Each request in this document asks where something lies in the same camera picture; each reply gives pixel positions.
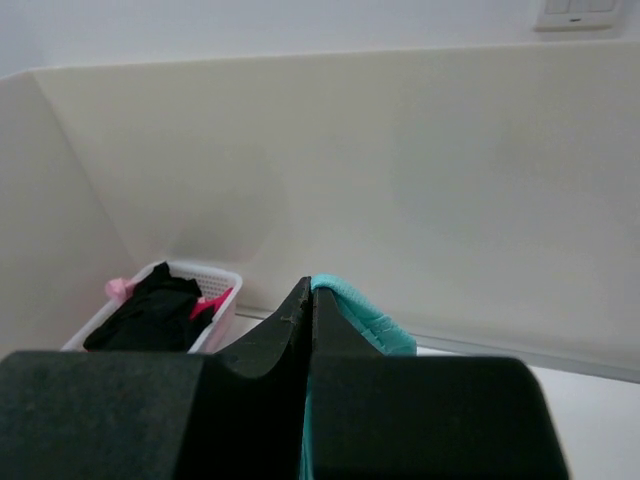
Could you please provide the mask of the teal t shirt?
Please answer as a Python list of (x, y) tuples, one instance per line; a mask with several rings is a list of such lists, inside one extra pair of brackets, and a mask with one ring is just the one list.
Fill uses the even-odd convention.
[[(329, 289), (336, 300), (340, 313), (348, 322), (383, 355), (416, 356), (415, 339), (393, 319), (371, 303), (364, 294), (346, 280), (331, 274), (317, 274), (311, 278), (311, 290)], [(312, 460), (312, 382), (308, 376), (299, 479), (313, 479)]]

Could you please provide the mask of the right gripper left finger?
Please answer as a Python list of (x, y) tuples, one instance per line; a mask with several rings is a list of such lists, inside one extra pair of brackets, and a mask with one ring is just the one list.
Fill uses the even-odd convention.
[(294, 479), (311, 281), (213, 354), (21, 351), (1, 363), (5, 479)]

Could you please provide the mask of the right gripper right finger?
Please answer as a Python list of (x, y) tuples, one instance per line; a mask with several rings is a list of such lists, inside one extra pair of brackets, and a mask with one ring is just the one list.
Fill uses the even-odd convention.
[(306, 479), (566, 479), (542, 389), (520, 360), (382, 353), (316, 291)]

